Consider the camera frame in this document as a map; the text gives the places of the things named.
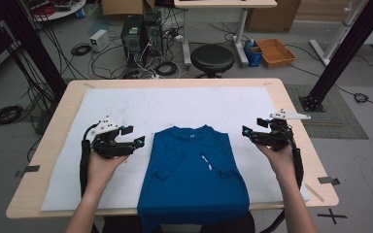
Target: computer tower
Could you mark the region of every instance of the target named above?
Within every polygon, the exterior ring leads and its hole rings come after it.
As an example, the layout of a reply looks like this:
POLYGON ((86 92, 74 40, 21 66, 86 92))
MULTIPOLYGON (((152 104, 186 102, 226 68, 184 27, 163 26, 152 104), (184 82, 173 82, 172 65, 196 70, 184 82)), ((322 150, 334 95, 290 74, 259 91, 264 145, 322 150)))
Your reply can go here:
POLYGON ((149 55, 163 55, 161 12, 147 13, 145 20, 145 37, 149 46, 149 55))
POLYGON ((144 66, 147 61, 146 40, 143 36, 142 15, 129 15, 125 19, 120 37, 128 67, 144 66))

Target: white bracket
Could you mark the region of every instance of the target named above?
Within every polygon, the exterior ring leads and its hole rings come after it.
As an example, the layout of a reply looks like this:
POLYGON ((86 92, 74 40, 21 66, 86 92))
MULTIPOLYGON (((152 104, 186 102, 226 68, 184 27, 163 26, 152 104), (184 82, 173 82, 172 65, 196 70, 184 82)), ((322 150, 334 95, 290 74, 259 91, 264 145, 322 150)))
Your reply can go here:
POLYGON ((309 115, 302 115, 298 113, 289 113, 285 111, 284 109, 281 109, 280 111, 271 114, 271 118, 277 118, 277 119, 310 119, 311 116, 309 115))
POLYGON ((90 134, 96 136, 98 134, 107 133, 118 129, 118 125, 113 120, 106 116, 104 120, 99 121, 99 124, 90 131, 90 134))

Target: desk leg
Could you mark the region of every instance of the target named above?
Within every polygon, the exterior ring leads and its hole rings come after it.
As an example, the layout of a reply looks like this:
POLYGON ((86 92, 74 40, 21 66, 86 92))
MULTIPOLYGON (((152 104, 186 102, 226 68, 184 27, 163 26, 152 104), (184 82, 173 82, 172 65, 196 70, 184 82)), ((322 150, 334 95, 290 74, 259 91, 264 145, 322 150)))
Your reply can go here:
POLYGON ((189 66, 191 65, 191 62, 190 62, 189 43, 187 41, 187 9, 184 10, 183 54, 184 54, 184 64, 189 69, 189 66))
POLYGON ((238 34, 237 34, 237 36, 233 37, 234 47, 235 47, 236 51, 238 52, 239 59, 240 59, 240 62, 241 62, 241 68, 244 68, 244 67, 248 66, 248 58, 245 55, 244 48, 242 47, 242 44, 241 44, 241 38, 242 38, 242 34, 244 32, 245 19, 247 18, 247 13, 248 13, 247 8, 242 9, 241 19, 239 21, 238 34))

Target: round stool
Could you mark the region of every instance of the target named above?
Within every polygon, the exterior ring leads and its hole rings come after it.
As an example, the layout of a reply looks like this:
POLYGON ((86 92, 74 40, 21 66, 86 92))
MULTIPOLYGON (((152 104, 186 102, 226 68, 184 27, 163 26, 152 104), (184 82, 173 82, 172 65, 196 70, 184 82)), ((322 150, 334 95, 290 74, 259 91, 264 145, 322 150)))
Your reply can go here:
POLYGON ((217 73, 229 70, 235 62, 234 54, 229 49, 220 46, 202 46, 190 55, 190 61, 198 70, 205 74, 195 77, 221 78, 217 73))

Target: wooden table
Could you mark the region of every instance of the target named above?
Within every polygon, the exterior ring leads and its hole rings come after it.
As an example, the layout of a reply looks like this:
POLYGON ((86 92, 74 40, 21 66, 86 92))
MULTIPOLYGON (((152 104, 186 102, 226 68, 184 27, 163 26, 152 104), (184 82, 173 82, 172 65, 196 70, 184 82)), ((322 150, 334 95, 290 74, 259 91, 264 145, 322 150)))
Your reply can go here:
MULTIPOLYGON (((283 83, 278 79, 202 79, 202 80, 118 80, 118 81, 73 81, 69 83, 48 129, 37 148, 29 166, 39 165, 38 172, 25 173, 17 192, 8 207, 7 217, 71 216, 72 211, 41 212, 51 172, 59 156, 72 122, 80 108, 85 92, 89 88, 159 88, 200 86, 263 86, 268 90, 275 109, 284 108, 295 112, 283 83)), ((327 174, 300 120, 288 120, 294 138, 302 151, 304 182, 310 188, 308 207, 328 207, 338 204, 338 196, 330 183, 320 184, 317 178, 327 174)), ((251 204, 251 210, 281 209, 283 205, 251 204)), ((136 215, 136 209, 100 210, 98 215, 136 215)))
POLYGON ((184 40, 183 52, 186 66, 191 64, 188 44, 187 24, 191 22, 239 22, 237 35, 233 37, 233 44, 238 52, 241 67, 248 66, 247 56, 241 44, 248 8, 272 8, 277 6, 275 0, 205 0, 180 1, 175 0, 177 8, 184 11, 184 40))

